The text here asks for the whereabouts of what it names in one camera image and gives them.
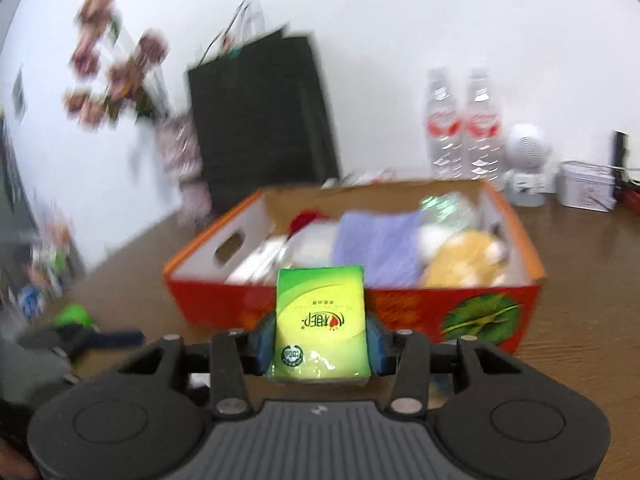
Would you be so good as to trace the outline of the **purple marbled vase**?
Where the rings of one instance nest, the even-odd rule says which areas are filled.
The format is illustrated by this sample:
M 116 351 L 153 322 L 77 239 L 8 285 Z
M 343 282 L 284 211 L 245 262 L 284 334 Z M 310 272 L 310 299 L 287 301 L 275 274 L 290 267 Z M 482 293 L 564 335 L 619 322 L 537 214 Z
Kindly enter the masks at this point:
M 192 114 L 185 112 L 156 124 L 155 141 L 165 174 L 180 192 L 179 222 L 201 228 L 212 215 L 212 200 L 203 179 L 203 161 Z

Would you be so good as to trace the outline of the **yellow white plush toy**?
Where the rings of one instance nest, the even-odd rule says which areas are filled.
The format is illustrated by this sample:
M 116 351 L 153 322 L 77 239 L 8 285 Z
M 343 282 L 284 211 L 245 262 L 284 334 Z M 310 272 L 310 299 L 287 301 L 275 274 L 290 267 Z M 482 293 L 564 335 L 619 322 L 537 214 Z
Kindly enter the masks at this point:
M 419 230 L 422 288 L 477 288 L 500 284 L 508 248 L 487 231 L 428 224 Z

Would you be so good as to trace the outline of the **white tin box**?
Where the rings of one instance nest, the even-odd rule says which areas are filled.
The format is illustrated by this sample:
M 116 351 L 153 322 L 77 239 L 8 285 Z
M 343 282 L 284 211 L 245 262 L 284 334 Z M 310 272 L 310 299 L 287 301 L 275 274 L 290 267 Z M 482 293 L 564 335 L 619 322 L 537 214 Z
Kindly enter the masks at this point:
M 565 207 L 608 212 L 615 208 L 615 178 L 609 166 L 567 160 L 555 181 L 558 201 Z

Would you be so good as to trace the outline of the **red artificial rose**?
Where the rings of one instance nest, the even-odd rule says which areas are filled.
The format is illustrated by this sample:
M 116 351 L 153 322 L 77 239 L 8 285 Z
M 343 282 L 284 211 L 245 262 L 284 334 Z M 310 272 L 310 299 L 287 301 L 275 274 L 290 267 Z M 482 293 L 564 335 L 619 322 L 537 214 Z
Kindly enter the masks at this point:
M 295 216 L 288 225 L 288 236 L 293 236 L 314 221 L 328 220 L 329 217 L 317 209 L 306 209 Z

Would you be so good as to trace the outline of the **translucent white plastic container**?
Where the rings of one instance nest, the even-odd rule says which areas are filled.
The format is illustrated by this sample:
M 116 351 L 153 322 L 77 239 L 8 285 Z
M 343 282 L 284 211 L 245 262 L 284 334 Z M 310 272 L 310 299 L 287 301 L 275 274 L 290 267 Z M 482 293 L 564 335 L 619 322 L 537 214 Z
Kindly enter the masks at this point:
M 337 232 L 337 221 L 310 222 L 285 243 L 280 267 L 285 269 L 328 268 L 331 265 Z

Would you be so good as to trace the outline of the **black charger stand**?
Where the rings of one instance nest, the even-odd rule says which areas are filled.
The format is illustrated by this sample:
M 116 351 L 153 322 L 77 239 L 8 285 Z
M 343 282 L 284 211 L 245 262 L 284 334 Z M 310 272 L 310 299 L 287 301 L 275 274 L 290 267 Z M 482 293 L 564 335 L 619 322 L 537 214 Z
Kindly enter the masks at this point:
M 627 158 L 627 140 L 626 133 L 615 131 L 613 144 L 613 161 L 614 166 L 614 198 L 616 202 L 620 202 L 624 197 L 627 184 L 626 174 L 626 158 Z

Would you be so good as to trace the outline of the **white folding gadget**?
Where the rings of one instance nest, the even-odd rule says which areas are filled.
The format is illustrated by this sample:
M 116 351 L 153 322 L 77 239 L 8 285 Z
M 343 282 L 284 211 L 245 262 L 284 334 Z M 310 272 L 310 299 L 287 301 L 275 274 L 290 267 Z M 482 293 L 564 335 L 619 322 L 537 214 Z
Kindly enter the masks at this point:
M 288 239 L 285 236 L 267 238 L 253 250 L 228 276 L 227 284 L 269 284 L 276 279 L 285 256 Z

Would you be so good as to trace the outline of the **purple woven drawstring pouch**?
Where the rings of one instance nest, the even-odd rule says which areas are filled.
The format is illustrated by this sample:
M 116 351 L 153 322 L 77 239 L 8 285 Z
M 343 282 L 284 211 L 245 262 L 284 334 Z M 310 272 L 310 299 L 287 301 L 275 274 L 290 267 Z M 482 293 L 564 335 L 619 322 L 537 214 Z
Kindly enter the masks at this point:
M 351 210 L 337 223 L 332 266 L 361 266 L 370 288 L 413 288 L 422 274 L 417 211 L 374 214 Z

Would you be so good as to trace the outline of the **black paper bag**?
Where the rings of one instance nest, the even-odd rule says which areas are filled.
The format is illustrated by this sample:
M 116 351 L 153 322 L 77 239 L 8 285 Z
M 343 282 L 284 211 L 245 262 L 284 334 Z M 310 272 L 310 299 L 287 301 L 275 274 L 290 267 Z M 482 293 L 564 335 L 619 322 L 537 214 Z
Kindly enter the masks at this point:
M 217 216 L 264 186 L 340 176 L 309 36 L 265 32 L 262 11 L 244 0 L 186 74 L 202 178 Z

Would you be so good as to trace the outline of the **clear iridescent plastic bag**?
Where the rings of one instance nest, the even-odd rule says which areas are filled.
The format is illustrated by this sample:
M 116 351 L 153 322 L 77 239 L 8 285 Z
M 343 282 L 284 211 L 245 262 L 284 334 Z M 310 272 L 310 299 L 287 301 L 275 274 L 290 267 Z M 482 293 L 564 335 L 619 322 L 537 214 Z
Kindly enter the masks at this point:
M 420 201 L 420 211 L 422 223 L 429 226 L 442 226 L 454 232 L 480 227 L 477 206 L 460 192 L 425 197 Z

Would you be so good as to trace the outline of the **green tissue pack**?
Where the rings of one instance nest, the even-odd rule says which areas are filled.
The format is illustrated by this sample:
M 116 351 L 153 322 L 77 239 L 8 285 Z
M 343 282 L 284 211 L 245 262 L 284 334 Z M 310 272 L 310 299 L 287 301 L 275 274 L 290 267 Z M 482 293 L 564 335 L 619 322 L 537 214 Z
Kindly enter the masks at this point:
M 269 378 L 364 384 L 370 377 L 360 266 L 280 270 Z

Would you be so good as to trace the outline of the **lying water bottle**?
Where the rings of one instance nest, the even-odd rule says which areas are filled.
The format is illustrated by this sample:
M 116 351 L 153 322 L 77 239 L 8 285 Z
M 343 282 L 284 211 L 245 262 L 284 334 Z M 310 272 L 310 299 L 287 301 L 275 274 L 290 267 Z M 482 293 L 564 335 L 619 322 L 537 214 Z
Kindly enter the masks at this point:
M 372 185 L 393 181 L 396 177 L 396 172 L 392 170 L 352 172 L 351 174 L 346 174 L 345 177 L 326 179 L 326 182 L 324 182 L 321 187 L 337 188 L 338 186 Z

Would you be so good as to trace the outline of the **orange red cardboard box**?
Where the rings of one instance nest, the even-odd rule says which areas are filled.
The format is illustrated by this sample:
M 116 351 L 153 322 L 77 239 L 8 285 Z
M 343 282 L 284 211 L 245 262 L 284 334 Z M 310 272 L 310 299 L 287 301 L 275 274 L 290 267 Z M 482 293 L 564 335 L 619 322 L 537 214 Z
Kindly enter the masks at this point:
M 349 211 L 410 214 L 421 200 L 459 192 L 480 210 L 480 225 L 506 242 L 506 272 L 495 285 L 461 288 L 370 287 L 358 263 L 274 272 L 259 284 L 233 283 L 232 273 L 262 243 L 290 232 L 308 212 L 331 220 Z M 261 188 L 213 222 L 163 268 L 163 279 L 191 324 L 251 330 L 276 312 L 285 327 L 313 342 L 363 330 L 367 314 L 389 330 L 413 330 L 431 341 L 475 336 L 506 352 L 520 345 L 535 312 L 544 267 L 508 201 L 483 181 L 399 181 L 357 186 Z

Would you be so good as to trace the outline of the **dried pink flowers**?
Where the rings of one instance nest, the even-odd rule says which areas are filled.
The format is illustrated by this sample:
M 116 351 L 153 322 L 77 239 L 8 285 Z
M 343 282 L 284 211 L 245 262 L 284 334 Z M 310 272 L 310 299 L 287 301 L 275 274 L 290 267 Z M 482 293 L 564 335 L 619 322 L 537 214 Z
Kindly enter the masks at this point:
M 127 114 L 153 124 L 168 118 L 162 65 L 169 44 L 164 35 L 148 29 L 133 40 L 116 0 L 85 0 L 74 24 L 78 38 L 68 66 L 78 87 L 64 94 L 67 116 L 89 129 L 117 125 Z

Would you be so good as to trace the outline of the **white astronaut speaker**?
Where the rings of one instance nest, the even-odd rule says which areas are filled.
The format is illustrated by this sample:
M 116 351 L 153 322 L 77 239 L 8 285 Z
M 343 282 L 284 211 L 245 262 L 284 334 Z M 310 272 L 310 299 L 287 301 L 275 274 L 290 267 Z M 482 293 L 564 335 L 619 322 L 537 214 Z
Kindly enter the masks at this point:
M 546 199 L 544 170 L 551 156 L 551 145 L 538 126 L 528 122 L 515 124 L 506 138 L 506 172 L 504 194 L 518 207 L 541 207 Z

